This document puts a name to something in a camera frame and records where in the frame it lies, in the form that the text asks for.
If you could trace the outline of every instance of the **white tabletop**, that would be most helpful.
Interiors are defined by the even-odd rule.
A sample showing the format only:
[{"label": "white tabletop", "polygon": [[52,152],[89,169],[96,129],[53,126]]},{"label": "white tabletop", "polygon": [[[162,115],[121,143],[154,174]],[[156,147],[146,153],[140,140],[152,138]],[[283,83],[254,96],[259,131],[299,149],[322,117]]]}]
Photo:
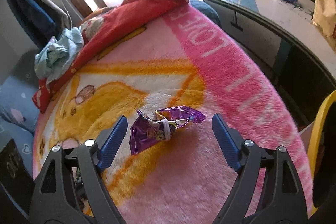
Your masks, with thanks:
[{"label": "white tabletop", "polygon": [[311,23],[315,4],[298,0],[298,5],[282,0],[227,0],[260,14],[285,29],[301,42],[304,48],[320,60],[336,81],[336,53]]}]

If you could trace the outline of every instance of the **silver screw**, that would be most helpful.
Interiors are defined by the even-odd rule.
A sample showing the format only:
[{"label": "silver screw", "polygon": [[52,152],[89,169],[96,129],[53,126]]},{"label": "silver screw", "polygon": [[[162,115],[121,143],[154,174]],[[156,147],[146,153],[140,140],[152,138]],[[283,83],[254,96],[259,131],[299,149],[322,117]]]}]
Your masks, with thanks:
[{"label": "silver screw", "polygon": [[94,145],[95,144],[95,141],[94,140],[87,140],[86,142],[85,142],[85,145],[86,146],[92,146],[92,145]]},{"label": "silver screw", "polygon": [[61,147],[59,145],[55,145],[53,148],[52,148],[52,151],[53,152],[57,152],[61,149]]},{"label": "silver screw", "polygon": [[279,151],[285,153],[287,149],[284,146],[279,146]]},{"label": "silver screw", "polygon": [[245,144],[246,146],[253,146],[253,145],[254,145],[254,142],[252,142],[251,140],[246,140],[246,141],[244,142],[244,144]]}]

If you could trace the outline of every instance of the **brown paper bag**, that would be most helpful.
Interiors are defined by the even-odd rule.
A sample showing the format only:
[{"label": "brown paper bag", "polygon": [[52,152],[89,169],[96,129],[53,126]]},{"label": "brown paper bag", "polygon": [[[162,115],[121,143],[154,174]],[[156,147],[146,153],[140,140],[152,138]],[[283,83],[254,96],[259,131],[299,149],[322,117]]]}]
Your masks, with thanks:
[{"label": "brown paper bag", "polygon": [[316,0],[312,23],[336,52],[336,0]]}]

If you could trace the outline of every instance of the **white rubber band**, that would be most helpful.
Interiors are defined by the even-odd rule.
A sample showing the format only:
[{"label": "white rubber band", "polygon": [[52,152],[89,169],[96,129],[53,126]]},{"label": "white rubber band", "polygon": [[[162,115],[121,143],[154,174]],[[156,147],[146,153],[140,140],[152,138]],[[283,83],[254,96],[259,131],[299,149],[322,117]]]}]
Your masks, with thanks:
[{"label": "white rubber band", "polygon": [[165,132],[165,139],[166,139],[166,141],[169,141],[170,140],[169,122],[166,118],[162,119],[161,122],[163,123],[163,130]]}]

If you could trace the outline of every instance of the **fleece blanket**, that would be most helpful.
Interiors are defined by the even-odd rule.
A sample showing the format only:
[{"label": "fleece blanket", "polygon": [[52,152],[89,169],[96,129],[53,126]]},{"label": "fleece blanket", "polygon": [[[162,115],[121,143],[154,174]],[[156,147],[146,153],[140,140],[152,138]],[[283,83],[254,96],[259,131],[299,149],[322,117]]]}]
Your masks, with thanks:
[{"label": "fleece blanket", "polygon": [[[206,120],[132,156],[128,141],[136,109],[151,115],[178,105],[200,110]],[[125,221],[212,223],[236,178],[211,130],[217,112],[259,146],[288,148],[310,211],[308,158],[282,100],[235,42],[187,4],[94,56],[53,95],[38,120],[34,176],[53,145],[77,146],[123,114],[128,132],[102,177]],[[256,209],[262,184],[260,172],[248,214]]]}]

